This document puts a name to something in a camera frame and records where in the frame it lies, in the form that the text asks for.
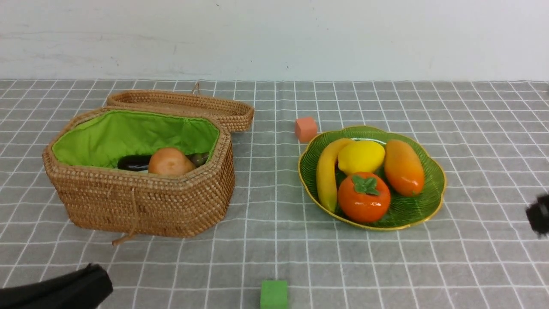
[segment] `gray tablecloth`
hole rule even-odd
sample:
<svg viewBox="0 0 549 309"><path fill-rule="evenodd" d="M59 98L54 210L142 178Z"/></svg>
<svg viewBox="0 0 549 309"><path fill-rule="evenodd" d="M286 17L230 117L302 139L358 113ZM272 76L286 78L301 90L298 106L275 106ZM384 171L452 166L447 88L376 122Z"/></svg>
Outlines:
<svg viewBox="0 0 549 309"><path fill-rule="evenodd" d="M546 309L549 242L524 209L549 185L545 82L207 82L202 94L255 109L233 134L237 187L223 222L191 239L83 230L68 221L41 152L112 91L189 91L182 81L0 80L0 286L105 267L102 309L259 308L262 280L287 280L290 308ZM432 220L368 232L304 194L296 117L321 131L368 124L408 135L444 167Z"/></svg>

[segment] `lemon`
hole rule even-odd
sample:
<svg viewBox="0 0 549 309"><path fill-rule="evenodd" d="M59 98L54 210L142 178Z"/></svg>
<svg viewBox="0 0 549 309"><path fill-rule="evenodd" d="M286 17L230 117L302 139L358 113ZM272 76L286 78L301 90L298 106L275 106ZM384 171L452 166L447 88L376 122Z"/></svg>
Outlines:
<svg viewBox="0 0 549 309"><path fill-rule="evenodd" d="M356 141L338 153L338 168L346 175L375 172L385 159L385 148L374 141Z"/></svg>

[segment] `persimmon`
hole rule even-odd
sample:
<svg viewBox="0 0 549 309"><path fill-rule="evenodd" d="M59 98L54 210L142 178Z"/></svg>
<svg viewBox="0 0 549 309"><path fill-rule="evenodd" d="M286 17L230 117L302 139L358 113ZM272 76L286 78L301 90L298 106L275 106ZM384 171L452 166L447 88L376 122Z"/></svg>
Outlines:
<svg viewBox="0 0 549 309"><path fill-rule="evenodd" d="M149 173L151 174L183 175L195 168L193 162L175 147L157 150L149 161Z"/></svg>
<svg viewBox="0 0 549 309"><path fill-rule="evenodd" d="M389 210L391 192L379 176L357 172L347 176L339 185L338 204L351 221L373 223Z"/></svg>

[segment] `white wall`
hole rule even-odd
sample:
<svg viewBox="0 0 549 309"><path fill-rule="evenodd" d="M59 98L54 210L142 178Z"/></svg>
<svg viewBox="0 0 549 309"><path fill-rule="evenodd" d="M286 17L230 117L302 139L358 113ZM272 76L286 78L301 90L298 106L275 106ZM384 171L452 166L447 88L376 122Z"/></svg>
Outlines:
<svg viewBox="0 0 549 309"><path fill-rule="evenodd" d="M549 0L0 0L0 78L549 80Z"/></svg>

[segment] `green basket lining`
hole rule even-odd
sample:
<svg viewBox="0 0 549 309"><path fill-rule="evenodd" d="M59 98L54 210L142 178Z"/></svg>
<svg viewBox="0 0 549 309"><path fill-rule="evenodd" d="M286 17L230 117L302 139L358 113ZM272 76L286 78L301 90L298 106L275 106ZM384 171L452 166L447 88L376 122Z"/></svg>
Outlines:
<svg viewBox="0 0 549 309"><path fill-rule="evenodd" d="M129 155L152 155L175 147L186 155L214 151L220 131L203 118L111 110L81 123L53 145L56 159L68 165L116 168Z"/></svg>

